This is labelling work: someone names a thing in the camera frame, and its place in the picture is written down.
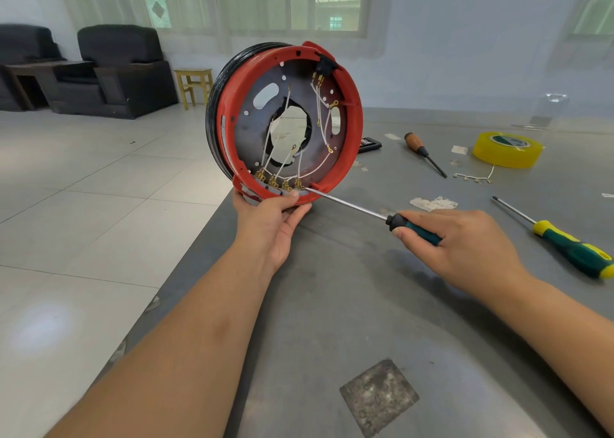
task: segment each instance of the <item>packing tape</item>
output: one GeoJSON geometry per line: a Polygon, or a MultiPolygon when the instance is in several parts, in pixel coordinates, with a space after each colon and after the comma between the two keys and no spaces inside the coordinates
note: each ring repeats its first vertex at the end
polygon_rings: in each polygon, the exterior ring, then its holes
{"type": "Polygon", "coordinates": [[[478,136],[473,155],[499,167],[531,168],[542,150],[543,146],[536,140],[517,134],[490,132],[478,136]]]}

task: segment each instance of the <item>tiled floor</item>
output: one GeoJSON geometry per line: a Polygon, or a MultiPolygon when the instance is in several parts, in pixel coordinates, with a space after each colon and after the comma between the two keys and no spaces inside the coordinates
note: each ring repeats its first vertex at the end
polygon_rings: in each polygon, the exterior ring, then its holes
{"type": "Polygon", "coordinates": [[[204,108],[135,121],[0,111],[0,423],[75,403],[231,188],[204,108]]]}

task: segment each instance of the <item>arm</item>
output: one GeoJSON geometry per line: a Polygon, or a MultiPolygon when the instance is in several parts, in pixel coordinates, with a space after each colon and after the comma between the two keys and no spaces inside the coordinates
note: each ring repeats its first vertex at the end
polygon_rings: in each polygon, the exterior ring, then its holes
{"type": "Polygon", "coordinates": [[[395,236],[522,336],[614,436],[614,323],[530,275],[486,213],[402,214],[443,240],[432,246],[409,228],[396,228],[395,236]]]}
{"type": "Polygon", "coordinates": [[[66,437],[221,437],[266,289],[310,209],[296,195],[248,205],[234,244],[168,316],[50,431],[66,437]]]}

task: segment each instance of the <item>black leather sofa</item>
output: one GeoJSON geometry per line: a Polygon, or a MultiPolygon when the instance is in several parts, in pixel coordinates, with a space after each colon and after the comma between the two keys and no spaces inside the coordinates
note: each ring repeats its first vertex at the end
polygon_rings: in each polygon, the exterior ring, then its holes
{"type": "MultiPolygon", "coordinates": [[[[27,24],[0,24],[0,110],[22,111],[27,106],[4,65],[63,60],[51,31],[27,24]]],[[[33,90],[40,90],[35,81],[33,90]]]]}
{"type": "Polygon", "coordinates": [[[155,29],[101,24],[77,33],[83,62],[36,76],[56,113],[129,118],[177,103],[155,29]]]}

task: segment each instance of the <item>gray metal table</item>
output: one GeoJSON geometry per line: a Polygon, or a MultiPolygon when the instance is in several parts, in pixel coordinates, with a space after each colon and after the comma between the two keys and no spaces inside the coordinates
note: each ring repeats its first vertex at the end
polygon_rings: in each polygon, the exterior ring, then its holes
{"type": "MultiPolygon", "coordinates": [[[[493,215],[537,277],[614,318],[612,283],[579,274],[550,251],[526,223],[490,201],[499,195],[536,219],[612,251],[614,137],[556,134],[531,170],[496,168],[450,152],[471,147],[483,130],[412,126],[444,179],[410,152],[399,124],[365,126],[383,148],[361,154],[333,194],[375,211],[412,208],[415,197],[439,195],[459,209],[493,215]],[[454,167],[449,160],[462,162],[454,167]]],[[[229,198],[177,265],[145,314],[129,347],[151,329],[228,248],[235,230],[229,198]]],[[[250,342],[226,436],[362,436],[339,388],[391,358],[420,400],[384,428],[392,437],[606,436],[524,341],[482,305],[455,291],[402,247],[377,219],[319,200],[296,230],[288,262],[274,277],[250,342]]]]}

